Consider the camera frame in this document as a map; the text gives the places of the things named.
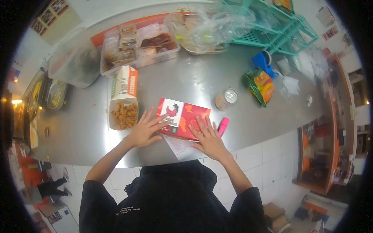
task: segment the pink highlighter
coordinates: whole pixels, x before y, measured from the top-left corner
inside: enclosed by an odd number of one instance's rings
[[[220,122],[219,128],[217,130],[220,137],[223,135],[225,129],[228,127],[228,123],[229,123],[229,118],[227,117],[224,117],[222,119],[222,122]]]

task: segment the shoe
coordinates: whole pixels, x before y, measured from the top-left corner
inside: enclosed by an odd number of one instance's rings
[[[68,196],[72,196],[72,193],[67,188],[63,188],[63,190],[67,192]]]
[[[68,173],[68,170],[65,167],[63,168],[63,177],[65,177],[66,183],[70,183],[69,173]]]

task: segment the light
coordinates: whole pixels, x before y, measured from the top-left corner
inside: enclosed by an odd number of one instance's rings
[[[22,103],[22,100],[12,100],[12,104],[20,104]]]

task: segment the black t-shirt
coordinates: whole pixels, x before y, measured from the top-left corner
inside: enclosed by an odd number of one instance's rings
[[[192,177],[141,174],[131,190],[117,205],[102,184],[86,181],[80,232],[267,232],[256,187],[238,195],[230,212]]]

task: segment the orange and white box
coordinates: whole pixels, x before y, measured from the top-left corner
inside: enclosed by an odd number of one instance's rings
[[[138,71],[130,66],[122,66],[113,77],[112,98],[109,105],[109,126],[112,129],[119,130],[112,111],[116,109],[118,102],[130,105],[137,102],[137,77]]]

